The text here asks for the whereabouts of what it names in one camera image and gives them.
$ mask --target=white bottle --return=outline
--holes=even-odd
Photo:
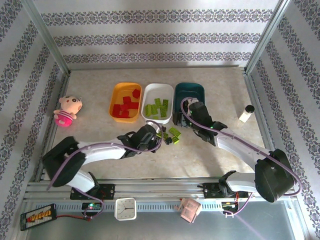
[[[255,111],[255,107],[254,106],[252,106],[252,105],[246,106],[244,111],[243,111],[243,113],[239,117],[239,120],[245,123],[250,118],[251,114],[254,111]]]

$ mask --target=alarm clock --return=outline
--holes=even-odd
[[[133,197],[119,198],[114,204],[114,217],[119,221],[137,218],[137,202]]]

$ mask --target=red block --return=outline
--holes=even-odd
[[[140,97],[140,91],[139,91],[138,89],[133,90],[132,96],[133,96],[135,99],[138,99],[138,98]]]
[[[128,117],[129,117],[129,111],[128,111],[128,110],[125,110],[125,111],[123,111],[123,112],[121,113],[121,118],[126,119],[126,118],[128,118]]]
[[[115,105],[113,105],[112,115],[113,115],[114,117],[120,115],[120,111],[121,111],[121,106],[120,106],[120,104],[115,104]]]
[[[139,108],[139,103],[138,102],[131,102],[129,104],[129,109],[138,109]]]
[[[130,104],[131,104],[131,102],[129,104],[122,104],[120,106],[121,107],[121,111],[128,110],[130,108]]]
[[[131,103],[131,98],[129,96],[124,96],[123,97],[123,104],[129,104]]]

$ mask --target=white wall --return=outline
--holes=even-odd
[[[70,69],[87,69],[244,67],[277,2],[37,0],[35,4]]]
[[[290,3],[251,73],[273,144],[302,180],[298,199],[312,239],[320,239],[319,3]]]
[[[0,1],[0,240],[11,239],[48,137],[62,73],[21,3]]]

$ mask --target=stuffed animal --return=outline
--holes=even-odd
[[[59,99],[62,110],[54,110],[54,121],[60,127],[69,127],[77,118],[76,114],[82,108],[81,98],[64,96]]]

